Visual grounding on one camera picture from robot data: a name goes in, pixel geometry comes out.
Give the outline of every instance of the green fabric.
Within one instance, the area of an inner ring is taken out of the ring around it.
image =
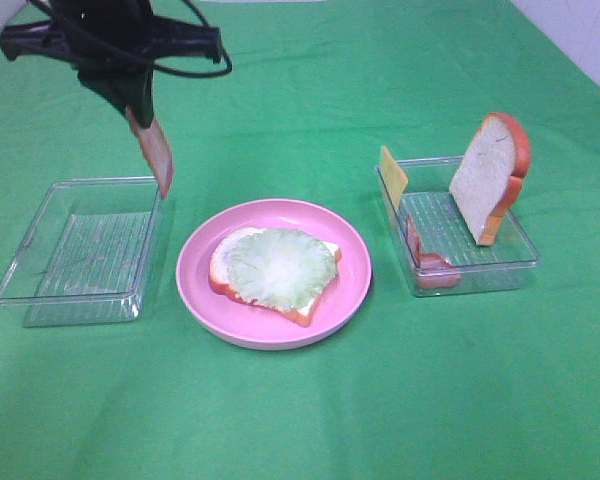
[[[503,0],[201,7],[235,71],[155,75],[176,173],[153,294],[107,326],[25,329],[0,306],[0,480],[600,479],[600,89]],[[535,281],[416,298],[380,146],[459,154],[494,110],[532,143],[514,210]],[[0,279],[51,182],[148,173],[66,64],[0,53]],[[203,221],[278,196],[347,218],[374,280],[336,335],[252,351],[196,322],[174,270]]]

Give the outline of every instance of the toy bread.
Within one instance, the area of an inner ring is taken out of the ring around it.
[[[238,228],[211,255],[211,289],[311,324],[324,289],[338,273],[340,246],[292,228]]]
[[[449,191],[478,245],[492,245],[529,170],[529,138],[506,113],[489,113],[474,135]]]

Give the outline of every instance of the transparent tray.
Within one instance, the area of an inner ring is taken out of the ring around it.
[[[539,262],[536,248],[511,211],[492,246],[476,245],[448,191],[461,160],[461,156],[398,160],[409,184],[397,209],[376,167],[396,251],[409,288],[418,297],[516,289],[532,279],[531,267]],[[437,253],[451,266],[417,265],[407,241],[408,215],[420,235],[421,252]]]
[[[137,318],[161,203],[153,177],[54,183],[0,283],[0,303],[28,327]]]

